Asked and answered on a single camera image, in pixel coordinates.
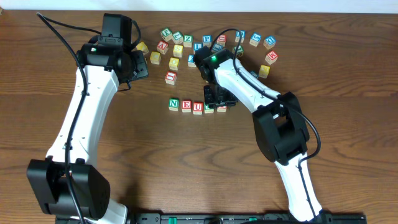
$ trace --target white wall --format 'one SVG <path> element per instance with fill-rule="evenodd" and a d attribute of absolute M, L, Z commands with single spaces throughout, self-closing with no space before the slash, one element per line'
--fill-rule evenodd
<path fill-rule="evenodd" d="M 398 0 L 0 0 L 0 6 L 36 10 L 398 13 Z"/>

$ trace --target alphabet block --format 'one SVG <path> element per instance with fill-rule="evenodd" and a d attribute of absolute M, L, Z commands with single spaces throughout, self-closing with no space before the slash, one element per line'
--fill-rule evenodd
<path fill-rule="evenodd" d="M 188 66 L 196 68 L 197 66 L 195 65 L 195 62 L 193 62 L 193 55 L 188 56 Z"/>
<path fill-rule="evenodd" d="M 191 113 L 192 102 L 190 100 L 183 100 L 182 104 L 181 104 L 181 107 L 182 107 L 182 112 Z"/>
<path fill-rule="evenodd" d="M 203 103 L 194 102 L 193 103 L 193 114 L 202 114 Z"/>
<path fill-rule="evenodd" d="M 136 49 L 142 51 L 144 55 L 149 53 L 148 47 L 143 42 L 137 44 Z"/>
<path fill-rule="evenodd" d="M 184 51 L 184 47 L 182 45 L 174 45 L 173 55 L 174 57 L 182 57 L 182 52 Z"/>
<path fill-rule="evenodd" d="M 169 28 L 165 28 L 160 32 L 160 35 L 162 36 L 162 38 L 164 39 L 164 41 L 169 41 L 173 38 L 172 35 L 172 30 L 170 30 Z"/>
<path fill-rule="evenodd" d="M 217 52 L 219 52 L 222 49 L 223 49 L 223 46 L 221 44 L 214 44 L 211 52 L 217 53 Z"/>
<path fill-rule="evenodd" d="M 273 50 L 271 50 L 271 52 L 269 52 L 266 56 L 266 61 L 270 65 L 272 65 L 274 62 L 276 62 L 277 59 L 278 59 L 278 55 Z"/>
<path fill-rule="evenodd" d="M 193 36 L 185 35 L 184 36 L 184 47 L 192 47 Z"/>
<path fill-rule="evenodd" d="M 233 47 L 232 53 L 235 54 L 235 50 L 236 50 L 236 47 Z M 243 47 L 241 45 L 239 45 L 239 49 L 238 49 L 238 52 L 236 53 L 236 57 L 238 58 L 238 57 L 242 57 L 242 56 L 243 56 Z"/>
<path fill-rule="evenodd" d="M 217 112 L 226 112 L 226 106 L 217 107 Z"/>
<path fill-rule="evenodd" d="M 178 99 L 171 98 L 169 100 L 169 110 L 171 111 L 178 111 L 179 101 Z"/>
<path fill-rule="evenodd" d="M 267 65 L 261 65 L 260 67 L 260 71 L 259 71 L 259 76 L 261 78 L 267 78 L 268 77 L 268 73 L 269 73 L 269 67 Z"/>
<path fill-rule="evenodd" d="M 169 67 L 171 70 L 178 71 L 178 66 L 180 65 L 180 59 L 170 58 Z"/>
<path fill-rule="evenodd" d="M 225 47 L 226 44 L 226 35 L 220 35 L 217 38 L 217 44 L 220 44 L 221 46 Z"/>
<path fill-rule="evenodd" d="M 267 50 L 273 48 L 275 46 L 276 40 L 273 36 L 269 36 L 264 40 L 264 46 L 266 47 Z"/>
<path fill-rule="evenodd" d="M 253 33 L 253 35 L 250 38 L 249 44 L 257 47 L 257 45 L 259 45 L 260 40 L 261 40 L 261 35 L 258 33 Z"/>
<path fill-rule="evenodd" d="M 150 53 L 150 62 L 154 63 L 155 65 L 160 65 L 160 53 L 159 52 L 152 52 Z"/>
<path fill-rule="evenodd" d="M 169 50 L 169 44 L 164 42 L 164 41 L 160 41 L 157 44 L 156 49 L 157 49 L 158 52 L 160 52 L 162 54 L 166 54 L 166 52 Z"/>
<path fill-rule="evenodd" d="M 173 34 L 173 41 L 175 44 L 182 44 L 183 42 L 183 36 L 180 31 L 177 31 Z"/>
<path fill-rule="evenodd" d="M 193 53 L 195 53 L 197 50 L 201 49 L 203 47 L 202 43 L 194 43 L 193 44 Z"/>
<path fill-rule="evenodd" d="M 255 72 L 255 71 L 251 71 L 250 74 L 254 77 L 254 78 L 259 78 L 259 75 Z"/>
<path fill-rule="evenodd" d="M 174 85 L 177 81 L 177 74 L 175 72 L 167 72 L 164 78 L 167 84 Z"/>
<path fill-rule="evenodd" d="M 210 108 L 209 105 L 205 105 L 205 114 L 214 113 L 214 108 Z"/>
<path fill-rule="evenodd" d="M 203 35 L 203 46 L 211 47 L 211 35 Z"/>
<path fill-rule="evenodd" d="M 241 30 L 241 32 L 242 32 L 242 40 L 241 40 L 241 43 L 243 43 L 244 37 L 246 36 L 246 31 L 245 31 L 245 30 Z M 239 42 L 239 32 L 238 32 L 238 31 L 236 31 L 235 42 Z"/>

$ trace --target green connector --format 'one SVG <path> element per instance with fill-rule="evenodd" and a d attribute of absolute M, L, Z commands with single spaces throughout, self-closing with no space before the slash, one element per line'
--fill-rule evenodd
<path fill-rule="evenodd" d="M 177 224 L 177 218 L 169 218 L 169 224 Z"/>

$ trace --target wood grain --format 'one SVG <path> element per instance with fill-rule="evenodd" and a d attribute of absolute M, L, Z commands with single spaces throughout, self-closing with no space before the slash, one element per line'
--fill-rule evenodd
<path fill-rule="evenodd" d="M 103 12 L 44 11 L 71 25 L 101 30 Z M 123 12 L 155 50 L 163 27 L 215 37 L 229 27 L 274 35 L 278 61 L 262 80 L 295 93 L 323 141 L 309 162 L 317 197 L 335 213 L 365 213 L 368 223 L 398 221 L 398 19 L 395 15 Z M 92 34 L 57 27 L 78 50 Z M 227 47 L 234 44 L 228 34 Z M 257 71 L 263 46 L 244 47 L 242 63 Z M 0 16 L 0 222 L 53 223 L 25 176 L 43 159 L 72 97 L 76 66 L 34 11 Z M 250 112 L 194 116 L 169 111 L 168 99 L 203 101 L 204 81 L 188 68 L 185 48 L 177 84 L 164 75 L 172 52 L 150 76 L 117 93 L 99 141 L 98 169 L 112 198 L 165 213 L 253 213 L 287 210 L 275 168 L 257 148 Z M 308 143 L 315 147 L 313 136 Z"/>

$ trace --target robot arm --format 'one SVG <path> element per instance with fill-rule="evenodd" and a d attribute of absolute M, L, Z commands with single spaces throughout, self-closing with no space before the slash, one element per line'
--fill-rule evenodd
<path fill-rule="evenodd" d="M 30 185 L 46 214 L 79 219 L 68 191 L 66 175 L 70 175 L 82 215 L 90 219 L 90 223 L 126 223 L 126 206 L 109 198 L 110 184 L 95 166 L 106 112 L 119 84 L 127 83 L 131 87 L 131 81 L 148 76 L 143 53 L 140 50 L 131 52 L 139 42 L 139 38 L 135 43 L 131 42 L 133 24 L 140 37 L 135 21 L 122 15 L 105 14 L 101 36 L 91 39 L 77 53 L 88 88 L 72 136 L 70 173 L 65 174 L 65 142 L 83 90 L 79 69 L 76 72 L 75 91 L 60 133 L 45 160 L 31 160 L 27 169 Z"/>
<path fill-rule="evenodd" d="M 119 81 L 114 70 L 106 71 L 103 67 L 87 65 L 84 68 L 88 85 L 88 96 L 81 109 L 75 131 L 72 137 L 73 149 L 70 151 L 70 162 L 84 159 L 85 164 L 96 167 L 97 146 L 108 106 L 118 90 Z M 47 152 L 54 162 L 64 162 L 65 150 L 63 146 L 80 101 L 83 91 L 83 80 L 79 69 L 76 71 L 76 84 L 72 100 L 61 130 Z"/>
<path fill-rule="evenodd" d="M 211 87 L 205 87 L 205 104 L 234 105 L 236 97 L 249 109 L 253 114 L 257 144 L 267 159 L 275 163 L 282 176 L 291 214 L 300 222 L 312 220 L 314 216 L 297 168 L 299 160 L 307 156 L 305 142 L 309 140 L 309 134 L 305 122 L 295 113 L 290 113 L 287 108 L 263 97 L 248 82 L 296 108 L 300 108 L 300 105 L 293 94 L 287 93 L 282 96 L 263 85 L 244 69 L 237 59 L 236 66 L 246 80 L 242 79 L 234 69 L 232 58 L 233 55 L 228 50 L 211 56 L 207 47 L 195 54 L 194 61 L 202 77 L 213 85 L 214 89 L 212 91 Z M 276 124 L 274 119 L 281 115 L 286 116 L 286 122 Z M 306 161 L 302 162 L 302 171 L 315 215 L 318 215 L 322 207 L 313 191 Z"/>

